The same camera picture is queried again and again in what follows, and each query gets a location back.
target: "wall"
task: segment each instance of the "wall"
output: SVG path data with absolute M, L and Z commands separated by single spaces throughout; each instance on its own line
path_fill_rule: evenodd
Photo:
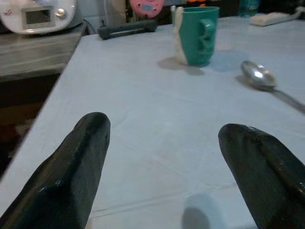
M 78 0 L 78 5 L 82 16 L 95 30 L 102 25 L 102 21 L 110 26 L 125 23 L 125 0 Z

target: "green mug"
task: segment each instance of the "green mug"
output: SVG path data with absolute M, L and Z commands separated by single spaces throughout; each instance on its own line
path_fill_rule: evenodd
M 175 57 L 182 64 L 207 64 L 214 52 L 218 7 L 172 9 Z

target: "bottle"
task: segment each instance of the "bottle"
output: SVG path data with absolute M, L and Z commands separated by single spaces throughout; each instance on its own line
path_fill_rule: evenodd
M 242 18 L 250 18 L 257 14 L 259 0 L 240 0 L 238 15 Z

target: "metal spoon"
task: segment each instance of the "metal spoon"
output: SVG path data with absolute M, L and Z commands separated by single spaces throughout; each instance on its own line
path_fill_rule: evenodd
M 261 91 L 271 92 L 274 96 L 296 108 L 301 113 L 305 114 L 305 105 L 290 95 L 277 90 L 275 77 L 262 65 L 251 61 L 242 62 L 241 68 L 249 83 Z

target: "countertop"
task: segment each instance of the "countertop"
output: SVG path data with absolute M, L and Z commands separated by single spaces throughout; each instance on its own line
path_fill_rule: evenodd
M 83 37 L 1 182 L 0 214 L 77 121 L 99 111 L 111 139 L 87 229 L 256 228 L 217 135 L 227 123 L 254 126 L 305 162 L 304 115 L 244 85 L 240 70 L 244 60 L 265 65 L 305 103 L 304 25 L 220 19 L 206 67 L 175 61 L 172 25 Z
M 86 27 L 84 22 L 45 35 L 0 34 L 0 83 L 61 73 Z

